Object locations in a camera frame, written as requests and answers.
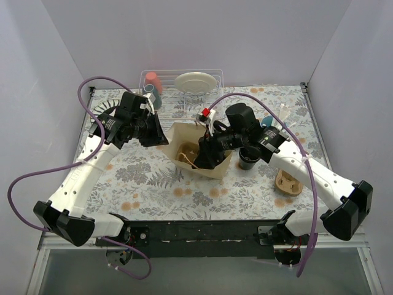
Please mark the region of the brown cardboard cup carriers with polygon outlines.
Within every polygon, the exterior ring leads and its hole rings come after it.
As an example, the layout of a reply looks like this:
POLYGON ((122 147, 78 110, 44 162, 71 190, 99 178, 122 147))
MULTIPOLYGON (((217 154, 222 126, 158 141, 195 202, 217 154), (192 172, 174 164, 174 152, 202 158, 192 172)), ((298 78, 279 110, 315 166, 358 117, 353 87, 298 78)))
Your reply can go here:
POLYGON ((303 184, 284 170, 279 170, 274 185, 284 195, 296 197, 303 191, 303 184))

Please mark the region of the dark green mug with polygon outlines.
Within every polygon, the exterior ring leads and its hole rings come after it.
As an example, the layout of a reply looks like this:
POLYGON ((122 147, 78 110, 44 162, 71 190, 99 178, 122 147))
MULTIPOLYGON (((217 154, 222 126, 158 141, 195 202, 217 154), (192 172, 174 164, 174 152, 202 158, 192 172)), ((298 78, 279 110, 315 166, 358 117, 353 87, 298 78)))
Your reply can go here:
POLYGON ((156 97, 156 100, 154 102, 154 107, 155 109, 160 109, 162 106, 162 100, 160 97, 160 94, 158 93, 157 89, 152 85, 152 84, 147 84, 143 87, 142 89, 142 94, 147 94, 152 92, 154 96, 156 97))

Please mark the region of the blue cup holder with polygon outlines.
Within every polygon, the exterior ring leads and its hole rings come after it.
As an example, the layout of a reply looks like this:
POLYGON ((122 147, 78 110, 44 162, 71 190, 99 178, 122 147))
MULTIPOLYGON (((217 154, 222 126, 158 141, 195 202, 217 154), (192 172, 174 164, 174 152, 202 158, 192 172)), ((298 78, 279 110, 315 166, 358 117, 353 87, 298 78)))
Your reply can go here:
POLYGON ((273 116, 266 116, 266 117, 264 117, 264 118, 261 120, 260 125, 261 125, 262 127, 270 127, 270 126, 273 126, 273 127, 277 128, 277 129, 279 129, 279 130, 282 130, 282 129, 283 129, 282 124, 280 124, 273 116))

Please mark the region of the cream ceramic plate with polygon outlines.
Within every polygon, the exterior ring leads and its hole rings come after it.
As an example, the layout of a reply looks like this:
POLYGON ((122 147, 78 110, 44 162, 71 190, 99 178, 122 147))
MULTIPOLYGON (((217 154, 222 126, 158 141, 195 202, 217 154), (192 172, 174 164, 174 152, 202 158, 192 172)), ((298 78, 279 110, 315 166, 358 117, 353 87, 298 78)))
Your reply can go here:
POLYGON ((202 72, 184 73, 174 80, 174 86, 182 93, 206 94, 215 89, 217 80, 202 72))

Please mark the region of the single brown cup carrier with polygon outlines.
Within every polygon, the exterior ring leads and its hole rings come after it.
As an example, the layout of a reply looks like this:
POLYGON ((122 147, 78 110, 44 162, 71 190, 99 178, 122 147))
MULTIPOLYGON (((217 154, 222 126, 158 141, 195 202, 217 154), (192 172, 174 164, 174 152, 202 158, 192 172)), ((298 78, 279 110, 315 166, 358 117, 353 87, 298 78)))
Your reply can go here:
POLYGON ((190 165, 194 164, 199 153, 199 145, 191 142, 183 142, 177 152, 175 159, 190 165))

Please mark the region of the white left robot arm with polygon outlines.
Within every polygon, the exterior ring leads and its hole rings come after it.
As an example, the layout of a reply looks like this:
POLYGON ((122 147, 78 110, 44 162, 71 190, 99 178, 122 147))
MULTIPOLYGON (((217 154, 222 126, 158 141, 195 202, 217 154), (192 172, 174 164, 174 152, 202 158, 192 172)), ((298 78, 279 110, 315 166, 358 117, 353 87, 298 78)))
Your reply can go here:
POLYGON ((104 110, 91 125, 80 165, 70 169, 60 187, 46 201, 38 201, 34 214, 50 232, 75 246, 92 237, 109 237, 116 245, 130 241, 127 218, 109 213, 86 216, 87 200, 110 161, 124 144, 137 139, 141 146, 167 145, 153 94, 124 92, 117 106, 104 110))

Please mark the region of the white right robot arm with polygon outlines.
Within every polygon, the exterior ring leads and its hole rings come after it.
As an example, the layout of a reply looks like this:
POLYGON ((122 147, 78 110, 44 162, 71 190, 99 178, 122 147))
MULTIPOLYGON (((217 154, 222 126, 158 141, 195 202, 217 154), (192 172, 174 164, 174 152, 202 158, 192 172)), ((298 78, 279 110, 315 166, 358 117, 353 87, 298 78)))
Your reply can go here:
POLYGON ((315 189, 317 197, 325 204, 316 215, 290 211, 272 228, 267 238, 277 237, 289 245, 315 229, 349 241, 370 212, 372 185, 364 180, 355 183, 343 178, 303 155, 282 130, 261 126, 252 108, 244 103, 230 106, 225 114, 228 125, 215 120, 214 110, 208 108, 196 115, 196 121, 204 124, 207 130, 198 140, 199 152, 194 166, 212 170, 224 161, 226 151, 244 151, 248 159, 262 160, 290 174, 308 189, 315 189))

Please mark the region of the striped black white plate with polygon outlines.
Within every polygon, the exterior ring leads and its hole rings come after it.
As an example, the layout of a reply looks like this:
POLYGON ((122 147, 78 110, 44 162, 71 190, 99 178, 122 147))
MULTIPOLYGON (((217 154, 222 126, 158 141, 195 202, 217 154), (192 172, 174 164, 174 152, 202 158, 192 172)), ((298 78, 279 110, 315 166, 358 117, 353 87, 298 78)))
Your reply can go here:
POLYGON ((97 106, 95 106, 92 110, 92 113, 98 117, 102 113, 107 113, 111 114, 113 113, 117 106, 120 104, 119 99, 110 99, 103 101, 102 103, 99 103, 97 106))

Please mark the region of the pink cup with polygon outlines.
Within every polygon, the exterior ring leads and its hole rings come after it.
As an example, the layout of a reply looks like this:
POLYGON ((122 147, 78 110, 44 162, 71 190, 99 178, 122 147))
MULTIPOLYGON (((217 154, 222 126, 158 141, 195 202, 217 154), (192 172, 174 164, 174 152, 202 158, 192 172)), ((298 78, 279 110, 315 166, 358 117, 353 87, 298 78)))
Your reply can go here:
POLYGON ((159 79, 156 72, 150 71, 145 75, 145 84, 152 84, 158 91, 159 94, 162 94, 163 87, 161 84, 161 80, 159 79))

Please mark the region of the brown paper bag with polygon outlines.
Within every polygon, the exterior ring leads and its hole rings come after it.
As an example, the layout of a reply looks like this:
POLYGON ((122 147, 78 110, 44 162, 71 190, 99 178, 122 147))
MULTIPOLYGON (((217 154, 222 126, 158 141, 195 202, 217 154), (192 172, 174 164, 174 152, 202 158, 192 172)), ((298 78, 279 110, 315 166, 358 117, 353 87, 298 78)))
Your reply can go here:
POLYGON ((178 168, 183 168, 208 178, 222 180, 227 174, 233 155, 232 151, 230 151, 230 155, 213 170, 195 168, 190 164, 180 162, 175 159, 176 152, 183 142, 191 142, 198 145, 198 140, 204 135, 205 131, 206 128, 201 125, 196 126, 195 124, 180 122, 173 123, 169 131, 166 133, 169 145, 164 146, 163 153, 178 168))

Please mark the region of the stack of black cups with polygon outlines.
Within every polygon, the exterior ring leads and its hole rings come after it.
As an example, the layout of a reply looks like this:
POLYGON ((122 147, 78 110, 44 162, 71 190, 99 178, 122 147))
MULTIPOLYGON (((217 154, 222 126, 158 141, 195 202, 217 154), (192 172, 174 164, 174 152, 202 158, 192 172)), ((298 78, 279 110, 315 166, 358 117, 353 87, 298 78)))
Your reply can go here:
POLYGON ((251 170, 259 160, 259 157, 253 156, 244 147, 239 150, 239 167, 242 170, 251 170))

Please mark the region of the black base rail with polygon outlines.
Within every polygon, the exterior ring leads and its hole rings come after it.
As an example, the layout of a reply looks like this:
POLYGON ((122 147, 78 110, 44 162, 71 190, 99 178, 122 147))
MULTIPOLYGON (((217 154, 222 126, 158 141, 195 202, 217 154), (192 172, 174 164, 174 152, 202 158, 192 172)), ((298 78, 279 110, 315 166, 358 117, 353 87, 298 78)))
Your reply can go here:
POLYGON ((116 237, 99 238, 98 246, 135 247, 149 258, 254 257, 274 259, 274 246, 297 253, 309 235, 282 237, 279 221, 129 221, 116 237))

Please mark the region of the floral table mat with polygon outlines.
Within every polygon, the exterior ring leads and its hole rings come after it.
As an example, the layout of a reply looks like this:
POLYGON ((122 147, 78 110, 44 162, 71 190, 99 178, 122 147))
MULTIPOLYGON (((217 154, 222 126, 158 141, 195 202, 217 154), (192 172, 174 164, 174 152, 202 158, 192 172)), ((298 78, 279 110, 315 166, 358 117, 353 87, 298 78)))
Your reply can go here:
MULTIPOLYGON (((169 87, 161 97, 159 118, 167 132, 172 124, 193 122, 195 114, 210 104, 215 104, 219 120, 225 119, 227 107, 238 102, 249 105, 258 119, 286 106, 290 111, 286 124, 315 160, 329 166, 309 99, 303 92, 298 85, 222 87, 196 103, 169 87)), ((219 220, 279 219, 290 210, 312 209, 310 190, 287 197, 276 190, 276 175, 277 169, 264 162, 249 171, 242 170, 234 152, 223 179, 206 178, 175 166, 160 146, 144 148, 132 140, 106 167, 85 211, 118 213, 131 220, 219 220)))

